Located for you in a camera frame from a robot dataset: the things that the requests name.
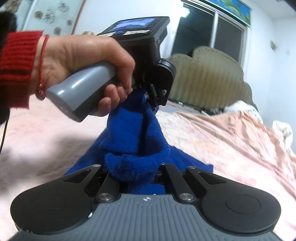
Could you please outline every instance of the beige headboard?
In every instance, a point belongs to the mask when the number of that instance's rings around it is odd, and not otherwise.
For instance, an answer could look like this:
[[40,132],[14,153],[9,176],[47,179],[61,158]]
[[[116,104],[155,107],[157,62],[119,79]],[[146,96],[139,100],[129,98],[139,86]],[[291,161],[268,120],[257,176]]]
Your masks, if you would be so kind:
[[177,68],[170,99],[209,109],[224,108],[237,100],[255,106],[241,66],[222,51],[202,46],[193,51],[192,58],[174,54],[170,60]]

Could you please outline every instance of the blue garment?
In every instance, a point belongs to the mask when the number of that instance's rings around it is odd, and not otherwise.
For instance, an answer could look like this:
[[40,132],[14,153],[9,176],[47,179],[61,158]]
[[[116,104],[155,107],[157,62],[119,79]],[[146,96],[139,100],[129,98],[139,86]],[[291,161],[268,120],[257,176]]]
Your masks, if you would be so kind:
[[150,184],[162,162],[174,164],[179,170],[196,166],[213,171],[212,165],[166,142],[144,90],[138,89],[110,112],[107,128],[66,174],[102,164],[117,180],[128,183],[129,193],[164,194],[162,185]]

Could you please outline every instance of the red sleeve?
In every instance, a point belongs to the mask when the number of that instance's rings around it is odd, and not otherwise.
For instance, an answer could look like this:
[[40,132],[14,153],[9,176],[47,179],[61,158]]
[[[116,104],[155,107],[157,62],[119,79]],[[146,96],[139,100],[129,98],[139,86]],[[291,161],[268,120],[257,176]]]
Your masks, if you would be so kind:
[[29,81],[42,31],[9,33],[0,53],[0,104],[29,107]]

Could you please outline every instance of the display screen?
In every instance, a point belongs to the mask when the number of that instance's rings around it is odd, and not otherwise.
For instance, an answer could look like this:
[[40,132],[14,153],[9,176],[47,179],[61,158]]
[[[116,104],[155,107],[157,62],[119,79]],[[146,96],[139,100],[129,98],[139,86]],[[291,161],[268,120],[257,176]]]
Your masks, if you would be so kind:
[[153,22],[154,20],[155,18],[139,18],[139,19],[124,20],[119,22],[114,28],[112,28],[109,31],[145,28],[149,25],[149,23]]

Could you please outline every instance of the pink bed sheet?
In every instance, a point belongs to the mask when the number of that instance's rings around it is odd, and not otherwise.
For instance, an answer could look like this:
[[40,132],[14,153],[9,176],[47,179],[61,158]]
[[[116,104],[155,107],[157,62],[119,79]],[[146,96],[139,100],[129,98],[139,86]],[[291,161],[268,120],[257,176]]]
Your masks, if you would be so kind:
[[[171,145],[205,163],[214,173],[274,195],[282,214],[275,233],[296,237],[296,164],[271,129],[248,113],[215,117],[159,111],[157,119]],[[12,110],[0,156],[0,240],[16,233],[9,208],[21,192],[60,177],[106,127],[107,117],[76,123],[48,100],[30,99],[30,110]]]

